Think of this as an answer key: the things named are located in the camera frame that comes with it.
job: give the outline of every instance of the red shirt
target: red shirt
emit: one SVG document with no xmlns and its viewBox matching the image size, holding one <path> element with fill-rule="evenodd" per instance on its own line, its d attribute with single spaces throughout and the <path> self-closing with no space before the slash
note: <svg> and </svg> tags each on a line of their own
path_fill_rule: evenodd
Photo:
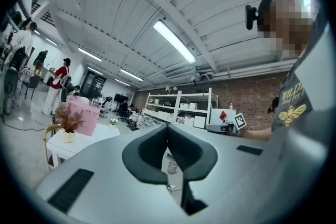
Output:
<svg viewBox="0 0 336 224">
<path fill-rule="evenodd" d="M 68 74 L 68 70 L 69 70 L 69 68 L 68 67 L 61 67 L 61 68 L 59 68 L 57 71 L 56 71 L 56 73 L 55 73 L 55 75 L 56 75 L 56 78 L 54 79 L 54 81 L 55 80 L 58 80 L 58 82 L 56 83 L 56 84 L 53 84 L 54 83 L 54 81 L 50 84 L 50 87 L 52 87 L 52 88 L 54 88 L 54 89 L 59 89 L 59 88 L 61 88 L 61 81 L 60 81 L 60 79 L 62 79 L 62 78 L 64 78 L 67 74 Z"/>
</svg>

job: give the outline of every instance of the brick wall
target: brick wall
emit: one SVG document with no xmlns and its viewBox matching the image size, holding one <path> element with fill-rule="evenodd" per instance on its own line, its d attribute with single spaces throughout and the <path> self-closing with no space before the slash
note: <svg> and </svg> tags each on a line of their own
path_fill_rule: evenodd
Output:
<svg viewBox="0 0 336 224">
<path fill-rule="evenodd" d="M 199 90 L 207 91 L 212 87 L 215 95 L 218 95 L 218 108 L 229 108 L 233 104 L 237 113 L 242 112 L 247 122 L 247 128 L 261 130 L 270 127 L 274 113 L 267 113 L 267 109 L 273 98 L 279 96 L 280 83 L 287 73 L 267 74 L 224 80 L 212 83 L 203 83 L 196 86 L 180 86 L 182 93 L 197 93 Z M 138 91 L 134 95 L 133 103 L 137 108 L 144 108 L 149 92 L 151 94 L 165 94 L 164 89 L 152 91 Z M 206 109 L 198 104 L 199 109 Z"/>
</svg>

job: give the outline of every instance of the concrete floor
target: concrete floor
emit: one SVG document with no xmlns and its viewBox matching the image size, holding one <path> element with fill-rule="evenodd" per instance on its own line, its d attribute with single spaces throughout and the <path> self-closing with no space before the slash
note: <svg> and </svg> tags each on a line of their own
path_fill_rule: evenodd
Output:
<svg viewBox="0 0 336 224">
<path fill-rule="evenodd" d="M 2 120 L 0 123 L 0 138 L 8 157 L 8 165 L 13 169 L 13 174 L 18 180 L 33 189 L 48 173 L 44 156 L 43 131 L 45 127 L 51 125 L 52 120 L 50 116 L 41 113 L 47 92 L 48 86 L 41 82 L 35 89 L 33 99 L 30 100 L 32 91 L 29 89 L 27 99 L 24 100 L 24 87 L 20 97 L 18 97 L 19 91 L 16 92 L 15 105 L 11 114 L 4 114 L 7 125 L 26 131 L 6 126 Z M 99 118 L 99 123 L 108 125 L 111 118 L 117 117 L 115 112 L 105 115 L 107 115 L 106 118 Z M 130 132 L 126 122 L 119 121 L 117 128 L 122 135 Z"/>
</svg>

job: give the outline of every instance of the white pants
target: white pants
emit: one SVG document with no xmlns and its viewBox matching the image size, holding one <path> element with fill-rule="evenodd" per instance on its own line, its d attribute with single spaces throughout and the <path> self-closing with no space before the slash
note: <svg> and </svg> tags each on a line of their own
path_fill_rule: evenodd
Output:
<svg viewBox="0 0 336 224">
<path fill-rule="evenodd" d="M 56 109 L 59 106 L 59 95 L 60 89 L 54 89 L 52 87 L 49 87 L 47 99 L 44 103 L 44 107 L 42 110 L 43 114 L 50 115 L 51 112 L 53 112 L 53 114 L 55 113 Z"/>
</svg>

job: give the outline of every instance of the potted plant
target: potted plant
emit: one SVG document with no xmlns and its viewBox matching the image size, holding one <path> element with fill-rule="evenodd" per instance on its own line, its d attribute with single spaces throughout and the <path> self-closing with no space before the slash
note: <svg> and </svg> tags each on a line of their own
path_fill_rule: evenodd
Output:
<svg viewBox="0 0 336 224">
<path fill-rule="evenodd" d="M 118 124 L 118 119 L 111 119 L 110 120 L 110 125 L 116 126 Z"/>
<path fill-rule="evenodd" d="M 61 106 L 56 111 L 56 122 L 62 126 L 64 143 L 73 143 L 75 139 L 75 130 L 83 125 L 83 111 L 73 113 L 71 104 Z"/>
</svg>

